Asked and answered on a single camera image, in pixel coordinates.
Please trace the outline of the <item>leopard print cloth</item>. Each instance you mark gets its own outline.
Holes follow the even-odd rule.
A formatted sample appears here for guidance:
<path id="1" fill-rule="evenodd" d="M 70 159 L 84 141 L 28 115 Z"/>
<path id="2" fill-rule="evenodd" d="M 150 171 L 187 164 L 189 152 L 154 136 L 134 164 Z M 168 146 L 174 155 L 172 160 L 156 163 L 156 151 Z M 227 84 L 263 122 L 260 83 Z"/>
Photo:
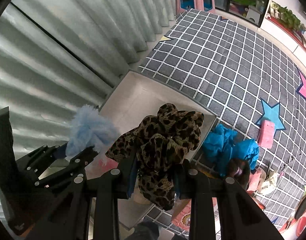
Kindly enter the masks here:
<path id="1" fill-rule="evenodd" d="M 171 210 L 173 169 L 197 149 L 203 122 L 202 112 L 180 111 L 166 103 L 156 115 L 146 116 L 137 127 L 122 134 L 105 155 L 119 163 L 135 154 L 141 194 L 161 209 Z"/>

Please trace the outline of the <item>grey grid rug with stars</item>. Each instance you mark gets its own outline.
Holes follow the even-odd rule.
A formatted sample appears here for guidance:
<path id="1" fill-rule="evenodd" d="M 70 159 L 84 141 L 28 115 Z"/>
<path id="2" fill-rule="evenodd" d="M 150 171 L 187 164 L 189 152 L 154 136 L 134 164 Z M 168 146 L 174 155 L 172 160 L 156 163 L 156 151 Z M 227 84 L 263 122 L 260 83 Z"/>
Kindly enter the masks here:
<path id="1" fill-rule="evenodd" d="M 280 228 L 306 185 L 306 78 L 278 46 L 257 32 L 220 16 L 191 9 L 177 17 L 168 40 L 156 45 L 140 72 L 182 91 L 237 132 L 256 139 L 269 111 L 284 125 L 271 149 L 259 150 L 258 165 L 281 172 L 276 189 L 258 195 L 265 214 Z"/>

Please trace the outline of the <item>pink plastic stool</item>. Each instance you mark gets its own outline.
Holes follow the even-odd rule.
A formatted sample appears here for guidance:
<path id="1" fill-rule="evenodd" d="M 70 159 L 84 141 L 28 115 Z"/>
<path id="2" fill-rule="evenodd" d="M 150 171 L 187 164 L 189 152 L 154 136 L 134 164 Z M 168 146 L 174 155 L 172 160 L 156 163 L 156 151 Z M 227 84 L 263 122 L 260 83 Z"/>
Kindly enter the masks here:
<path id="1" fill-rule="evenodd" d="M 176 0 L 176 13 L 196 9 L 215 14 L 215 0 Z"/>

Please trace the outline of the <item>small pink foam sponge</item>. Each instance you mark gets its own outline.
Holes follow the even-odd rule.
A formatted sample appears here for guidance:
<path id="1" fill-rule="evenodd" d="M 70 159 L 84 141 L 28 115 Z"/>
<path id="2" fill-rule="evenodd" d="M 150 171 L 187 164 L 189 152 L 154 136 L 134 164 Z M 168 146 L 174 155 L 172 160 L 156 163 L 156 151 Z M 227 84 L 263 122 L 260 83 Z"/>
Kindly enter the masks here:
<path id="1" fill-rule="evenodd" d="M 260 147 L 271 149 L 275 134 L 275 124 L 269 120 L 261 122 L 261 129 L 259 131 L 257 144 Z"/>

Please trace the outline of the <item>brown knitted sock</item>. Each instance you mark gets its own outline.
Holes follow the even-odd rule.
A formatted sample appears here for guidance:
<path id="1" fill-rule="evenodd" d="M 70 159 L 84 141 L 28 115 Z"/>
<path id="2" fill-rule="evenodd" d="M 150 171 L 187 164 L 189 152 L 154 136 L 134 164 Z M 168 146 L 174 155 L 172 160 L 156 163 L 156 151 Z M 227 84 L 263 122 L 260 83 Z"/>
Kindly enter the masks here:
<path id="1" fill-rule="evenodd" d="M 250 178 L 249 163 L 242 159 L 230 159 L 225 168 L 225 176 L 234 178 L 244 190 L 247 190 Z"/>

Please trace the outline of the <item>grey pleated curtain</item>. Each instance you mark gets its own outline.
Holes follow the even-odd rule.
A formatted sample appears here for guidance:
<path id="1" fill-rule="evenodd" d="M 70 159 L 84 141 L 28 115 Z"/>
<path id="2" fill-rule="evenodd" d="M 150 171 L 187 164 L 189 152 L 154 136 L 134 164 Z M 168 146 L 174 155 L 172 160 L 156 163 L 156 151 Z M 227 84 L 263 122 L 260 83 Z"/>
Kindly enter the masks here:
<path id="1" fill-rule="evenodd" d="M 0 109 L 16 159 L 68 140 L 174 20 L 176 0 L 0 0 Z"/>

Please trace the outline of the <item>white storage box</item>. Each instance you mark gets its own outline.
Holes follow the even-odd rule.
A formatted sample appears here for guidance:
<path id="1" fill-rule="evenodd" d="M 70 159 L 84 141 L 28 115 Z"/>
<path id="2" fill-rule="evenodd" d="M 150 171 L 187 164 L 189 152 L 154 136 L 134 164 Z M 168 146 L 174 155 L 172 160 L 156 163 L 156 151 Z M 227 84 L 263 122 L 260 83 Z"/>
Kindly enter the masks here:
<path id="1" fill-rule="evenodd" d="M 208 135 L 216 121 L 216 115 L 200 103 L 175 90 L 165 83 L 144 76 L 130 70 L 119 85 L 114 89 L 105 103 L 99 109 L 100 116 L 104 117 L 116 127 L 119 136 L 140 124 L 147 115 L 156 115 L 160 106 L 173 103 L 179 110 L 199 111 L 204 114 L 204 124 L 201 127 L 201 140 Z M 109 165 L 104 157 L 96 157 L 86 167 L 88 179 L 99 176 Z M 131 230 L 150 210 L 153 204 L 138 204 L 133 200 L 118 200 L 119 221 L 124 228 Z"/>

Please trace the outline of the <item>light blue fluffy cloth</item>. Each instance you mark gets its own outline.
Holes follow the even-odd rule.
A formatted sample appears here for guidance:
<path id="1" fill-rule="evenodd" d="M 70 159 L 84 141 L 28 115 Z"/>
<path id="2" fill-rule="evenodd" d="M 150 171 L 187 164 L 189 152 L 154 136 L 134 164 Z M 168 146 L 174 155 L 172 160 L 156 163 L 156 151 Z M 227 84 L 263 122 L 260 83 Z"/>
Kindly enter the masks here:
<path id="1" fill-rule="evenodd" d="M 99 109 L 84 105 L 71 121 L 66 156 L 72 159 L 88 147 L 104 159 L 105 153 L 118 139 L 120 133 L 114 124 L 99 114 Z"/>

